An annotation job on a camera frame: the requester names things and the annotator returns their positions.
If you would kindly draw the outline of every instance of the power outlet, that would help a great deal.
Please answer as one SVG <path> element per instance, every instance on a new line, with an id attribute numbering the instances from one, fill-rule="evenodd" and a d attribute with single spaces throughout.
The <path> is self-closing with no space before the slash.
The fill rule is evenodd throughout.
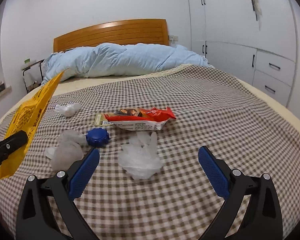
<path id="1" fill-rule="evenodd" d="M 169 35 L 169 41 L 178 41 L 179 37 L 174 35 Z"/>

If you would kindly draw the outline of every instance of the blue knob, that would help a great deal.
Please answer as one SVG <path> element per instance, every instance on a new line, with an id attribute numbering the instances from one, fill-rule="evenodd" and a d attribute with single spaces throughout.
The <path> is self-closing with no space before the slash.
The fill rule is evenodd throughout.
<path id="1" fill-rule="evenodd" d="M 87 143 L 92 147 L 102 147 L 103 145 L 106 145 L 109 140 L 109 133 L 102 128 L 94 128 L 90 130 L 87 135 Z"/>

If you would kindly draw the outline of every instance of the white wardrobe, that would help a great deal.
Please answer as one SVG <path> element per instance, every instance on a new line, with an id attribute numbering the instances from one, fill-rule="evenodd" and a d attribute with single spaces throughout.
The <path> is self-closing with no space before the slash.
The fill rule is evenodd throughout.
<path id="1" fill-rule="evenodd" d="M 286 106 L 296 61 L 291 6 L 289 0 L 257 1 L 189 0 L 191 48 Z"/>

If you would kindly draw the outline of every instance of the silver screw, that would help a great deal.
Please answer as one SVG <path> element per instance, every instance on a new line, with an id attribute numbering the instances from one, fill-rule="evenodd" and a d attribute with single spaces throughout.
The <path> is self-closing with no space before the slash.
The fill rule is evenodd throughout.
<path id="1" fill-rule="evenodd" d="M 265 179 L 270 179 L 270 178 L 271 178 L 270 175 L 269 175 L 268 173 L 263 174 L 263 177 L 264 177 Z"/>
<path id="2" fill-rule="evenodd" d="M 59 171 L 57 177 L 62 178 L 66 173 L 64 171 Z"/>
<path id="3" fill-rule="evenodd" d="M 28 180 L 29 181 L 33 181 L 35 179 L 35 176 L 34 175 L 30 175 L 29 177 L 28 177 Z"/>
<path id="4" fill-rule="evenodd" d="M 233 173 L 234 176 L 240 176 L 241 175 L 241 171 L 239 171 L 239 170 L 233 170 L 232 173 Z"/>

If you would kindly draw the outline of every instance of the cream-colored mattress cover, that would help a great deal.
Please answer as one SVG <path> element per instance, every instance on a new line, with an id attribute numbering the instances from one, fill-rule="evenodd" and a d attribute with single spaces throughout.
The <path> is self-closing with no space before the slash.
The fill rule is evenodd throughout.
<path id="1" fill-rule="evenodd" d="M 123 81 L 123 80 L 130 80 L 130 79 L 136 79 L 136 78 L 147 78 L 147 77 L 153 77 L 153 76 L 160 76 L 160 73 L 155 74 L 149 74 L 144 76 L 133 76 L 133 77 L 118 77 L 118 76 L 109 76 L 109 77 L 98 77 L 98 78 L 71 78 L 69 80 L 66 80 L 58 85 L 56 88 L 56 91 L 54 92 L 54 96 L 76 91 L 79 89 L 83 89 L 90 86 L 97 86 L 104 83 L 111 83 L 111 82 L 117 82 L 117 81 Z M 295 129 L 297 129 L 300 132 L 300 120 L 293 115 L 287 108 L 285 108 L 283 105 L 263 93 L 262 91 L 256 89 L 255 87 L 252 87 L 248 83 L 239 80 L 251 93 L 256 95 L 258 98 L 261 98 L 264 100 L 272 109 L 274 109 L 278 114 L 280 114 L 285 120 L 290 122 Z M 1 119 L 2 120 L 12 111 L 17 109 L 22 102 L 30 99 L 38 90 L 40 87 L 32 90 L 29 94 L 24 96 L 18 103 L 16 103 Z"/>

